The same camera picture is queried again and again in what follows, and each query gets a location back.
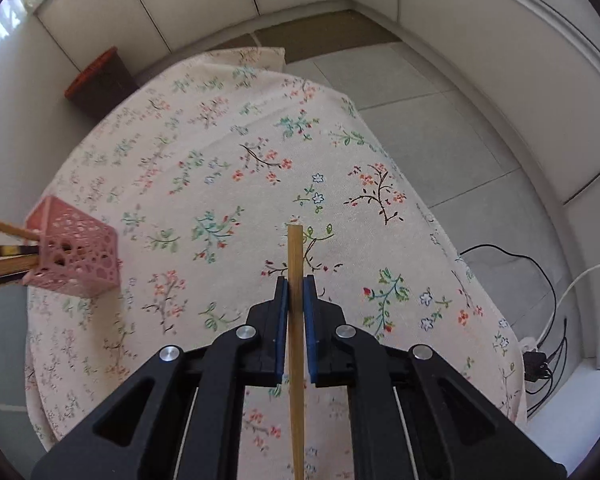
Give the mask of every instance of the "tablecloth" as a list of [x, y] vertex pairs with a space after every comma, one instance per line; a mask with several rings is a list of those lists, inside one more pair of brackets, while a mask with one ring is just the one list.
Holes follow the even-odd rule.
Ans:
[[[280, 73], [284, 51], [184, 60], [139, 89], [45, 191], [114, 226], [122, 286], [29, 291], [26, 389], [49, 448], [167, 344], [209, 345], [273, 297], [286, 225], [304, 271], [383, 344], [431, 345], [510, 420], [526, 420], [507, 321], [346, 95]], [[291, 478], [286, 377], [248, 388], [238, 476]], [[352, 478], [344, 388], [306, 388], [305, 477]]]

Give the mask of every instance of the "blue gripper pad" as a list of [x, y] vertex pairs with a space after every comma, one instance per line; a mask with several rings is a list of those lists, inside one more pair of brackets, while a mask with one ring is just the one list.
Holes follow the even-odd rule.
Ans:
[[315, 282], [313, 277], [302, 279], [302, 310], [304, 311], [304, 337], [306, 339], [306, 363], [309, 377], [315, 384], [317, 374], [317, 357], [314, 325]]
[[286, 347], [286, 319], [289, 312], [289, 282], [282, 278], [282, 300], [280, 304], [280, 317], [278, 318], [278, 337], [276, 338], [276, 376], [278, 383], [282, 383], [285, 371]]

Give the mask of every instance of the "power adapter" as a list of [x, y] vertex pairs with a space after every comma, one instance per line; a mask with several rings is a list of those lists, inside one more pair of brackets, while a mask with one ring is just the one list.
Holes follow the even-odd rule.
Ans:
[[535, 383], [538, 379], [548, 379], [551, 376], [544, 352], [524, 352], [522, 361], [525, 364], [525, 381]]

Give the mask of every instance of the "silver screw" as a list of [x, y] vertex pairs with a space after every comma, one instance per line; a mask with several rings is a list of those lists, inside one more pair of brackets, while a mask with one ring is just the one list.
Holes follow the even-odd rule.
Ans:
[[251, 339], [256, 335], [256, 329], [251, 325], [242, 325], [236, 329], [235, 335], [240, 339]]
[[160, 359], [163, 361], [174, 361], [180, 355], [180, 349], [177, 346], [165, 346], [160, 350]]
[[416, 345], [413, 347], [413, 356], [416, 359], [422, 359], [426, 361], [433, 357], [433, 350], [427, 345]]
[[336, 336], [341, 337], [343, 339], [349, 339], [356, 335], [356, 329], [351, 325], [340, 325], [336, 329]]

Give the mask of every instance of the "perforated plastic basket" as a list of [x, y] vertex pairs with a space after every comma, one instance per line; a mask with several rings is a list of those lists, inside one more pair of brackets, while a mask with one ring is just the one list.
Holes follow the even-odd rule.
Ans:
[[80, 298], [94, 298], [120, 285], [118, 235], [55, 196], [29, 214], [26, 227], [40, 233], [40, 263], [22, 280]]

